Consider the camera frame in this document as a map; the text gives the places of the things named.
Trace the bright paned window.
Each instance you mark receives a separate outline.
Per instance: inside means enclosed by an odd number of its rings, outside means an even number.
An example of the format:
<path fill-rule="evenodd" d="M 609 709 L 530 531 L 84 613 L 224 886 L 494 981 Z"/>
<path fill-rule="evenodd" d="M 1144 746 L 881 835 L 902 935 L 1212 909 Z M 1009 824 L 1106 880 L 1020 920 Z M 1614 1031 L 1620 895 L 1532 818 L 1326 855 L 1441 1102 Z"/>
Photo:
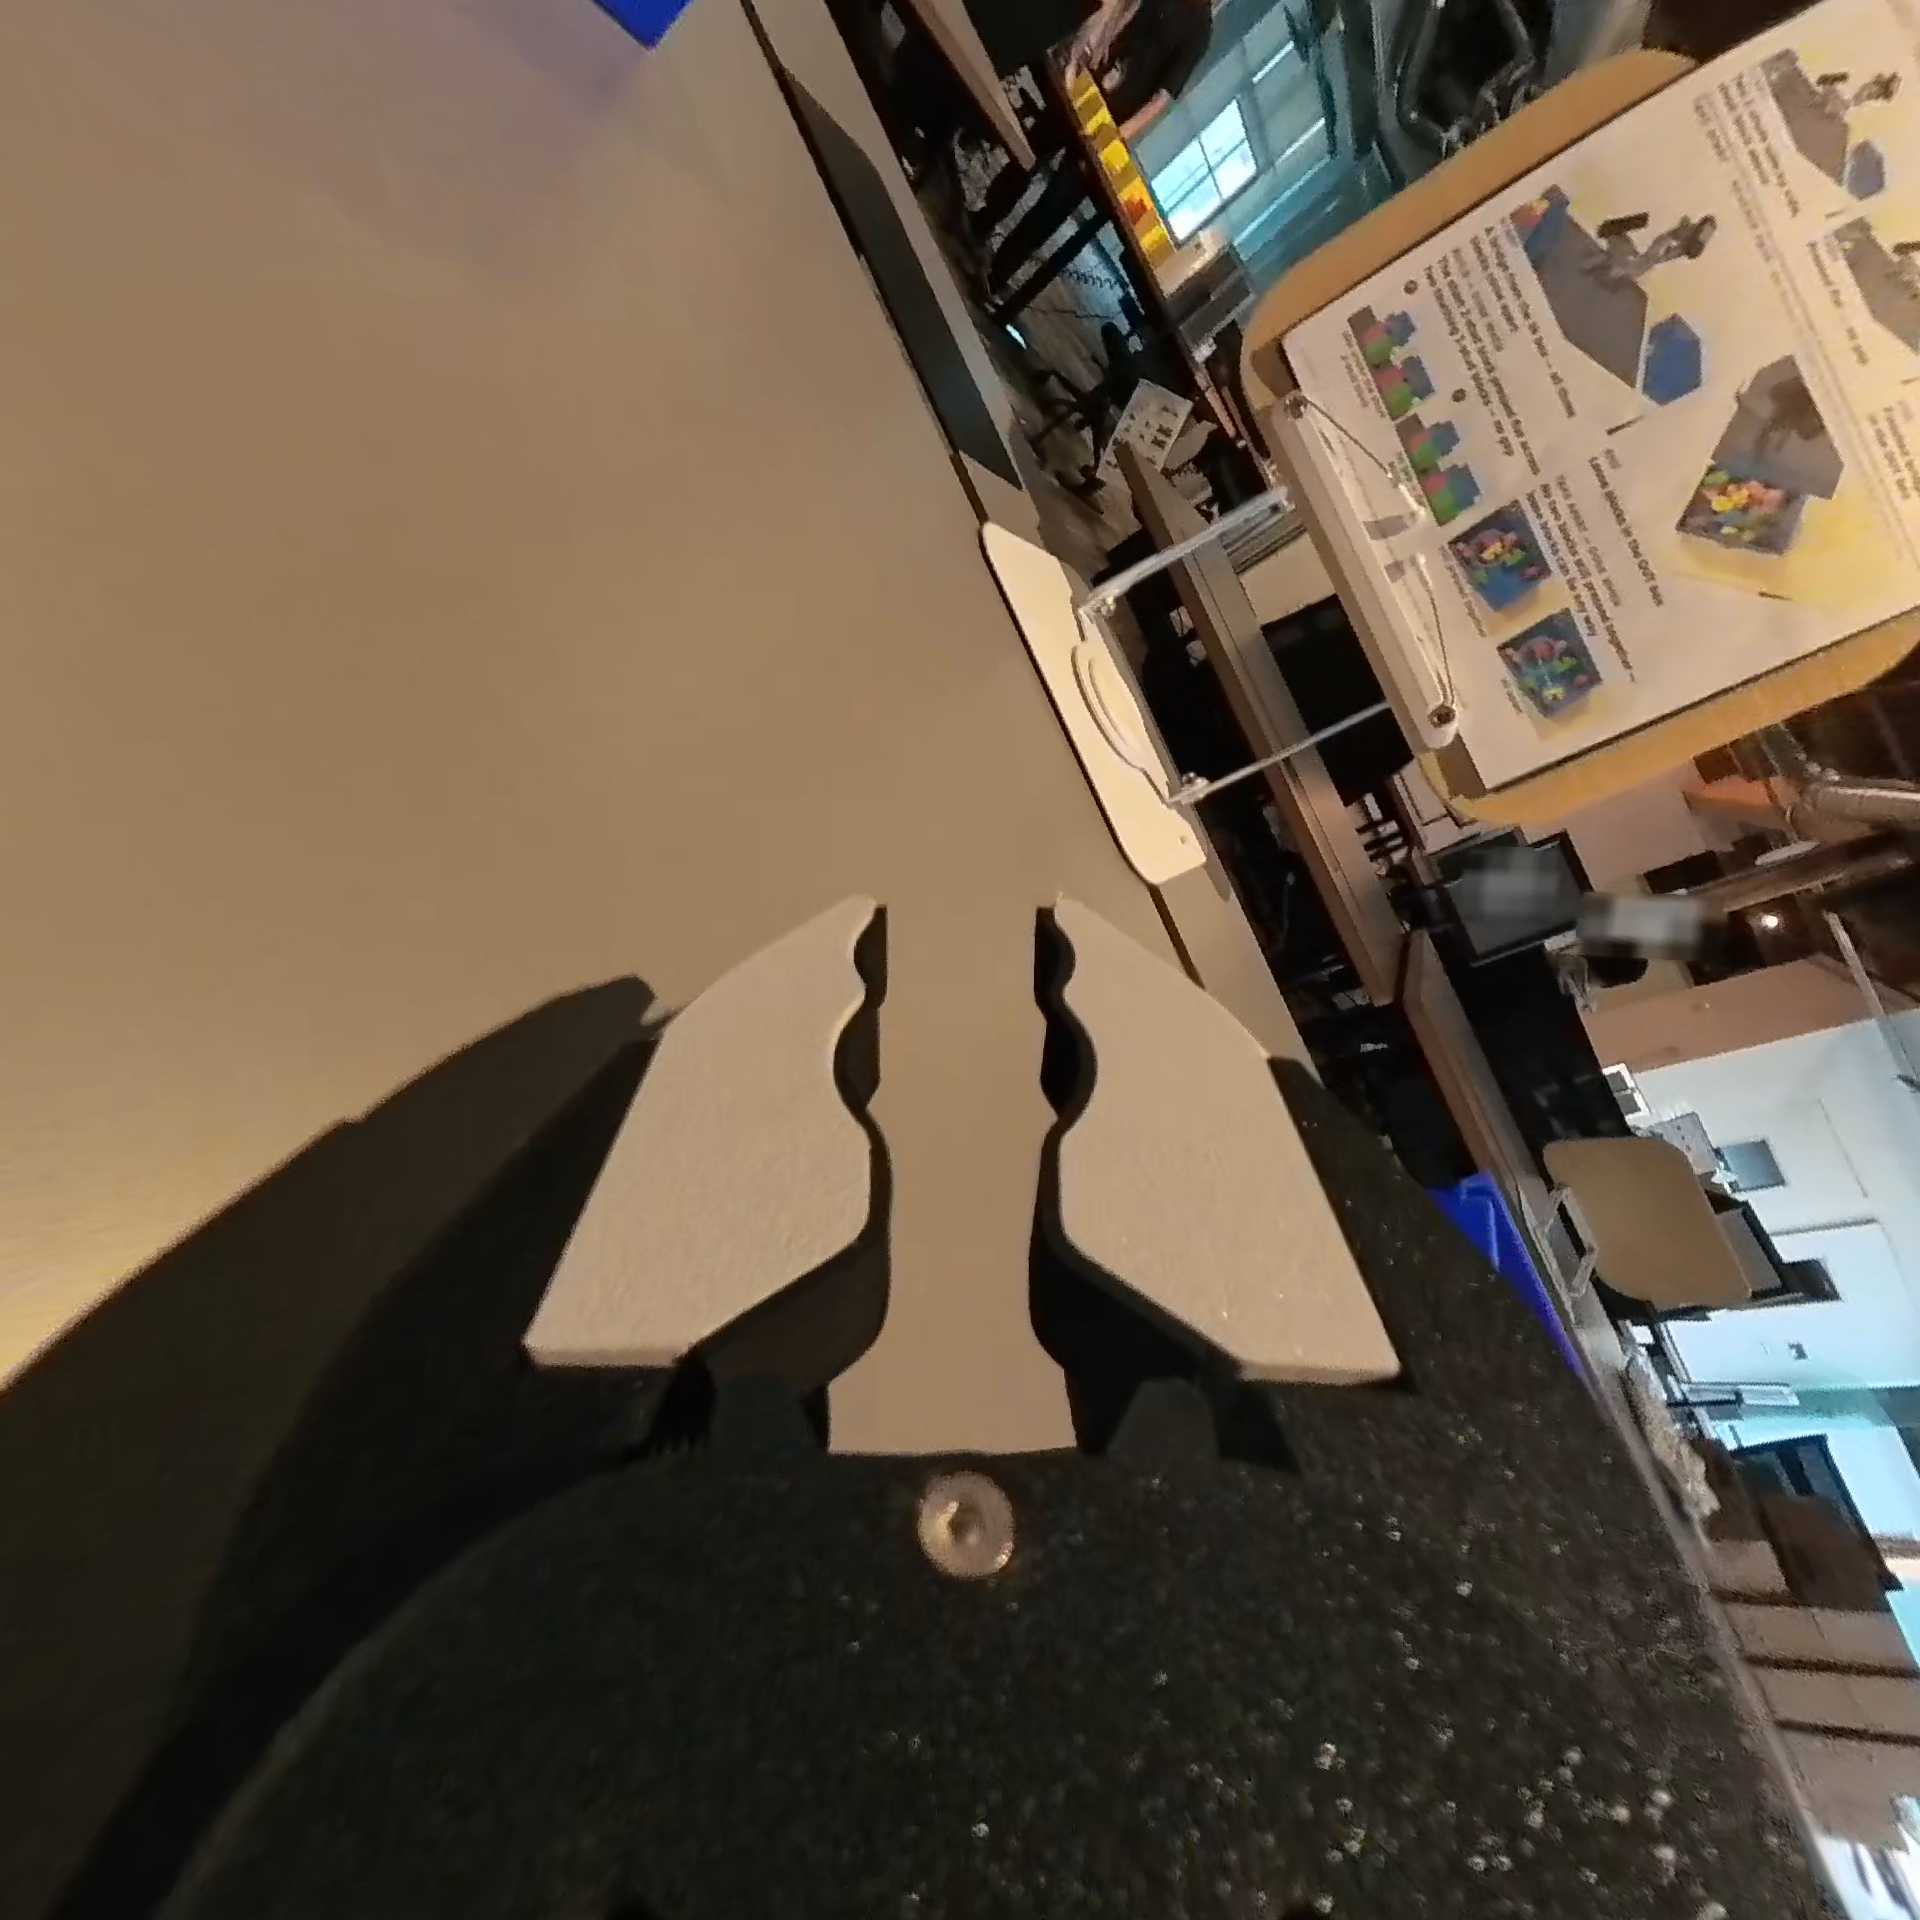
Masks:
<path fill-rule="evenodd" d="M 1175 246 L 1188 244 L 1256 179 L 1256 149 L 1239 101 L 1226 101 L 1149 179 L 1161 226 Z"/>

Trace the silver duct pipe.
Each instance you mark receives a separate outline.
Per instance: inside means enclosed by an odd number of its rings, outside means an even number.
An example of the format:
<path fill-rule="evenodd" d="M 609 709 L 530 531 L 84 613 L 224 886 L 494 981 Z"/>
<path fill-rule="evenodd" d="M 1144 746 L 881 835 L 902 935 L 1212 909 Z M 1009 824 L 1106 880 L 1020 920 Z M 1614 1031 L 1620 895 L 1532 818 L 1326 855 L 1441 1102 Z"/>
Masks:
<path fill-rule="evenodd" d="M 1917 782 L 1845 775 L 1801 758 L 1769 783 L 1797 842 L 1842 846 L 1870 831 L 1896 831 L 1911 842 L 1917 835 Z"/>

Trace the printed instruction sheet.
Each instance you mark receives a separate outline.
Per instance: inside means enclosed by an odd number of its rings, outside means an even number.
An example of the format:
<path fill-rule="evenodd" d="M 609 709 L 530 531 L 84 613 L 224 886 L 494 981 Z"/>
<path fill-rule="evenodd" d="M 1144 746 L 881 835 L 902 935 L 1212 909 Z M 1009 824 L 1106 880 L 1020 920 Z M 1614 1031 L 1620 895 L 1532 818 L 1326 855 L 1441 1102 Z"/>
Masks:
<path fill-rule="evenodd" d="M 1916 608 L 1916 4 L 1814 4 L 1286 335 L 1487 783 Z"/>

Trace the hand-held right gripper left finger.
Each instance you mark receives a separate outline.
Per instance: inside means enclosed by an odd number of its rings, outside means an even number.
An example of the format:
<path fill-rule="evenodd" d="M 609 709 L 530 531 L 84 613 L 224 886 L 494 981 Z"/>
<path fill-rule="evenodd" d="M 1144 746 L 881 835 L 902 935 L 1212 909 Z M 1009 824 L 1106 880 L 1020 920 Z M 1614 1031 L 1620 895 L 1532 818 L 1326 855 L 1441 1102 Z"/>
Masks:
<path fill-rule="evenodd" d="M 671 1370 L 880 1227 L 888 1165 L 844 1044 L 881 909 L 848 895 L 656 1034 L 522 1332 L 541 1370 Z"/>

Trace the white printed paper sheet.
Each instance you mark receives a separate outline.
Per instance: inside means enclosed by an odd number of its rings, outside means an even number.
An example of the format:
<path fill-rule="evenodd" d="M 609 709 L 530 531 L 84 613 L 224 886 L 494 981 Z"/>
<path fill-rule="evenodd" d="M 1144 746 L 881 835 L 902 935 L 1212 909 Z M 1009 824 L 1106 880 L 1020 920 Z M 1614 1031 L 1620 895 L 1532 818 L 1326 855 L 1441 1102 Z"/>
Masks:
<path fill-rule="evenodd" d="M 1132 447 L 1140 464 L 1164 472 L 1191 419 L 1191 396 L 1140 379 L 1120 406 L 1111 453 L 1118 458 L 1120 447 Z"/>

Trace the row of yellow storage bins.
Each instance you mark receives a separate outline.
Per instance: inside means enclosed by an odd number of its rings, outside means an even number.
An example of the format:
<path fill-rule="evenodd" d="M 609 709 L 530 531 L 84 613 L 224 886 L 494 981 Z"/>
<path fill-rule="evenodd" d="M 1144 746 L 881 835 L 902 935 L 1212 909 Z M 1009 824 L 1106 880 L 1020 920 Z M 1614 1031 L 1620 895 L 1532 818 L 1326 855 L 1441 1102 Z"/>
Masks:
<path fill-rule="evenodd" d="M 1064 99 L 1078 147 L 1095 166 L 1098 204 L 1116 219 L 1124 244 L 1157 270 L 1175 246 L 1106 95 L 1090 78 L 1073 78 L 1064 84 Z"/>

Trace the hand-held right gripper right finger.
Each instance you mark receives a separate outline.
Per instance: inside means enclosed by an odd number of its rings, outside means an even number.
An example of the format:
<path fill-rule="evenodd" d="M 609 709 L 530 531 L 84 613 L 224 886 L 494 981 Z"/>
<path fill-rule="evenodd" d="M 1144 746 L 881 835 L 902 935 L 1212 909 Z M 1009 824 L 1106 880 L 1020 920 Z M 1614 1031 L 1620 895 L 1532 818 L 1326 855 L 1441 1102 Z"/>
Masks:
<path fill-rule="evenodd" d="M 1400 1375 L 1280 1061 L 1086 903 L 1040 912 L 1040 1224 L 1064 1270 L 1245 1382 Z"/>

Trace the large blue storage bin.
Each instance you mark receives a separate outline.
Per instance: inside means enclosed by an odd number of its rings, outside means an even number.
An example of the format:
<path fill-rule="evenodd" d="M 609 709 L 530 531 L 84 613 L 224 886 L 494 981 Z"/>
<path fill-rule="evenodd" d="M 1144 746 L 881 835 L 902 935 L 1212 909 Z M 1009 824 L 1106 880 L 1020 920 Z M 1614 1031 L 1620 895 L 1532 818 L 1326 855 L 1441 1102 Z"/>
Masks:
<path fill-rule="evenodd" d="M 1567 1332 L 1562 1314 L 1548 1286 L 1540 1267 L 1519 1232 L 1512 1206 L 1485 1170 L 1448 1183 L 1429 1187 L 1426 1196 L 1453 1223 L 1453 1227 L 1471 1244 L 1471 1248 L 1495 1269 L 1498 1279 L 1524 1302 L 1532 1317 L 1551 1339 L 1562 1363 L 1574 1375 L 1583 1375 L 1586 1367 Z"/>

